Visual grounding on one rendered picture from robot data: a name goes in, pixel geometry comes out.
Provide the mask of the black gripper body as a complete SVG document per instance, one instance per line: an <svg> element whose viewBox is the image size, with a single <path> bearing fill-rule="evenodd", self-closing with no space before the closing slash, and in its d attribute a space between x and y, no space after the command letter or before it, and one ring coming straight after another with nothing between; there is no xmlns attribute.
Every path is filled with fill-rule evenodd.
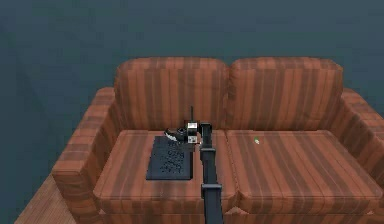
<svg viewBox="0 0 384 224"><path fill-rule="evenodd" d="M177 128L175 131L166 129L164 134L169 140L178 143L186 143L188 141L187 130L185 128Z"/></svg>

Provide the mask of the dark grey laptop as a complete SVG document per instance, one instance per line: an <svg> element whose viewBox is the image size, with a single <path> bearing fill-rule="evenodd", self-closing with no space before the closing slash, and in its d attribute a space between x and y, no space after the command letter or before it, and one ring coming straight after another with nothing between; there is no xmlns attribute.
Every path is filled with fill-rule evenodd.
<svg viewBox="0 0 384 224"><path fill-rule="evenodd" d="M194 146L156 136L146 173L147 180L191 180Z"/></svg>

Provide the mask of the brown striped sofa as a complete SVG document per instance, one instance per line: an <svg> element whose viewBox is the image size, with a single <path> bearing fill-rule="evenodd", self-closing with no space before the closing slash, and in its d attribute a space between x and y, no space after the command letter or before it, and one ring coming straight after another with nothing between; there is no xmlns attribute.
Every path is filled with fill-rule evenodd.
<svg viewBox="0 0 384 224"><path fill-rule="evenodd" d="M204 224L201 165L146 179L155 137L190 107L213 127L225 224L384 224L384 118L310 57L122 63L52 170L76 224Z"/></svg>

